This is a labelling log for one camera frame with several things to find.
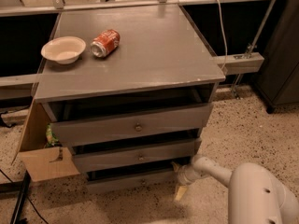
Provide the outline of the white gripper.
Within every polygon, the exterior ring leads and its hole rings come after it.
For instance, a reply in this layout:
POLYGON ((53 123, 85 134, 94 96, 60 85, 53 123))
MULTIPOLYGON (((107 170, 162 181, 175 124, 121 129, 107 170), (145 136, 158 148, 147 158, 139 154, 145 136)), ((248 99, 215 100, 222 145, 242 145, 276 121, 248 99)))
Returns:
POLYGON ((179 163, 174 161, 171 162, 174 172, 178 173, 178 182, 180 185, 176 185, 175 188, 175 201, 180 201, 186 191, 188 190, 188 185, 195 181, 194 170, 190 165, 181 166, 179 163))

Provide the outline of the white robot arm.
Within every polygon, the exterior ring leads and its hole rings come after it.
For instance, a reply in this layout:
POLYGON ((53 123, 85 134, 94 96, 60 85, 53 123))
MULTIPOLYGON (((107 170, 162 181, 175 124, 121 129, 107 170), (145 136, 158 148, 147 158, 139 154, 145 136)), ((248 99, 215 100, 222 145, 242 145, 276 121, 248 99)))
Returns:
POLYGON ((172 162, 177 176, 175 200, 188 186, 211 176, 228 189, 229 224, 292 224, 299 216, 295 195, 270 171, 255 163, 242 163, 234 170, 201 155, 180 165, 172 162))

